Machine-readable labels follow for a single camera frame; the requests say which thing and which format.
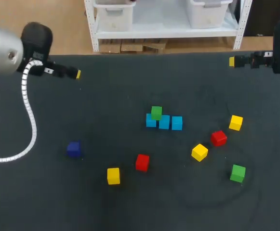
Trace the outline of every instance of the red cube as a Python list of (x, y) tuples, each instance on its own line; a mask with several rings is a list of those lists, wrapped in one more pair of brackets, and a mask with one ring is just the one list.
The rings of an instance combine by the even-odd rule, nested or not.
[(227, 142), (227, 136), (223, 131), (217, 131), (212, 134), (211, 141), (214, 146), (222, 146)]
[(149, 165), (149, 156), (139, 154), (138, 158), (136, 159), (135, 169), (143, 172), (147, 172)]

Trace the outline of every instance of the green cube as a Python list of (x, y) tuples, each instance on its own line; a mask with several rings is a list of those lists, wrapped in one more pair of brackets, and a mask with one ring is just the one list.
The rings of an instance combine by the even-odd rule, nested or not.
[(242, 183), (245, 178), (246, 168), (238, 165), (233, 165), (230, 180)]
[(161, 120), (162, 115), (162, 107), (151, 107), (151, 119), (153, 120)]

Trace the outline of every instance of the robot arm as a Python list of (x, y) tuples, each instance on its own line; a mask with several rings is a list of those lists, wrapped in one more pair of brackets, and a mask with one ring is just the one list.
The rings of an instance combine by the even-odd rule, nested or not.
[(257, 51), (250, 56), (237, 55), (230, 58), (230, 66), (259, 68), (261, 65), (272, 67), (275, 74), (280, 74), (280, 22), (275, 27), (272, 51)]
[(0, 74), (15, 72), (23, 59), (23, 44), (14, 34), (0, 29)]
[(39, 60), (43, 65), (33, 67), (29, 72), (31, 75), (41, 76), (46, 72), (56, 77), (79, 78), (80, 70), (77, 68), (48, 60), (52, 40), (52, 31), (35, 22), (28, 23), (24, 27), (21, 38), (0, 29), (0, 74), (23, 72), (30, 61)]

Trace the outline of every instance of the wooden floor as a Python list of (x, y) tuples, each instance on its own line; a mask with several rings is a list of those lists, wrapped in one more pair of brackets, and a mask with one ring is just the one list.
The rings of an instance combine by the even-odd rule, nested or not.
[[(84, 0), (0, 0), (0, 27), (18, 36), (28, 22), (53, 31), (51, 54), (92, 54)], [(171, 39), (166, 53), (232, 51), (234, 38)], [(244, 38), (241, 50), (271, 50), (271, 37)]]

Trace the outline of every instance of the blue cube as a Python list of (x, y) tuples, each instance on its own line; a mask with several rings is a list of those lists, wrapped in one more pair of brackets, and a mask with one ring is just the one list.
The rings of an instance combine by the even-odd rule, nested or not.
[(157, 121), (151, 118), (151, 114), (146, 114), (146, 127), (147, 128), (157, 127)]
[(67, 147), (67, 155), (70, 157), (81, 157), (80, 142), (70, 142)]
[(159, 120), (159, 129), (169, 129), (170, 127), (170, 116), (162, 115), (161, 120)]
[(183, 130), (182, 116), (172, 116), (172, 130)]

